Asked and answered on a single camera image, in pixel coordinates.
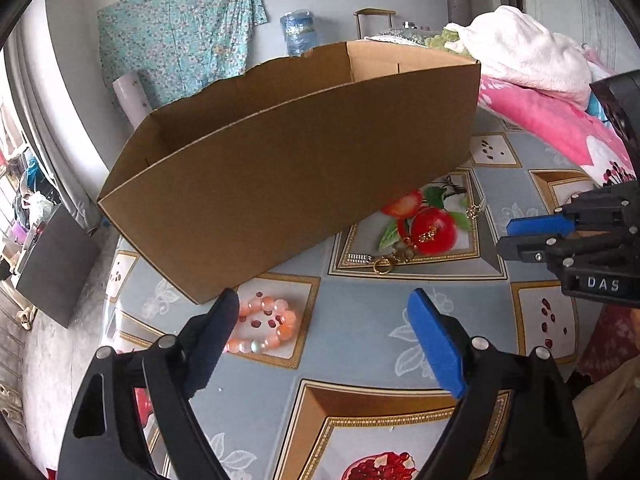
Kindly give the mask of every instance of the pink blanket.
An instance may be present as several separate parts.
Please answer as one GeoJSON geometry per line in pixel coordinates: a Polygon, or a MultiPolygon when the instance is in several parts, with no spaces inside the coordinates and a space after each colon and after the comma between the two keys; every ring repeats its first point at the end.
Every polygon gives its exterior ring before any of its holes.
{"type": "Polygon", "coordinates": [[[478,104],[544,140],[598,184],[635,178],[616,133],[567,102],[482,76],[478,104]]]}

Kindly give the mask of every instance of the brown cardboard box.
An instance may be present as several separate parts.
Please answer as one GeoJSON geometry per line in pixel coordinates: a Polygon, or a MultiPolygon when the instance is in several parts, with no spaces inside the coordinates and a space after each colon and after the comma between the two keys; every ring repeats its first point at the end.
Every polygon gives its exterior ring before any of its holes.
{"type": "Polygon", "coordinates": [[[99,204],[203,303],[464,162],[479,77],[373,41],[268,61],[147,117],[99,204]]]}

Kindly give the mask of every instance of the purple object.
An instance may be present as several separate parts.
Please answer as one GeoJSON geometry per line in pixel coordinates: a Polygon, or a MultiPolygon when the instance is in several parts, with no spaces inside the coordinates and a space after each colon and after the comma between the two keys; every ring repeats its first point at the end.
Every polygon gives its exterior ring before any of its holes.
{"type": "Polygon", "coordinates": [[[24,228],[18,224],[18,222],[14,223],[14,225],[11,226],[11,234],[15,236],[15,239],[18,240],[18,243],[23,244],[24,241],[27,239],[27,231],[24,230],[24,228]]]}

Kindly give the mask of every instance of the floor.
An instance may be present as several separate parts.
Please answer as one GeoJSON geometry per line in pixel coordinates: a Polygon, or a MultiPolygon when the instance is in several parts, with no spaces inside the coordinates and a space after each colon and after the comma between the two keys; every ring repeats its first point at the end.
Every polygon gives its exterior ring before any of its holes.
{"type": "Polygon", "coordinates": [[[89,275],[67,329],[39,312],[26,338],[23,365],[24,419],[31,455],[44,471],[57,469],[62,437],[84,372],[100,345],[104,289],[118,232],[101,227],[94,235],[102,251],[89,275]]]}

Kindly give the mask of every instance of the teal floral fabric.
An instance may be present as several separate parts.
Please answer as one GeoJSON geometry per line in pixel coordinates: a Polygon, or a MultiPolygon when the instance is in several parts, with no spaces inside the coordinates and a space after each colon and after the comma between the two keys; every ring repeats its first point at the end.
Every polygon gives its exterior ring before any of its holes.
{"type": "Polygon", "coordinates": [[[102,76],[136,70],[153,108],[246,68],[262,0],[120,0],[98,12],[102,76]]]}

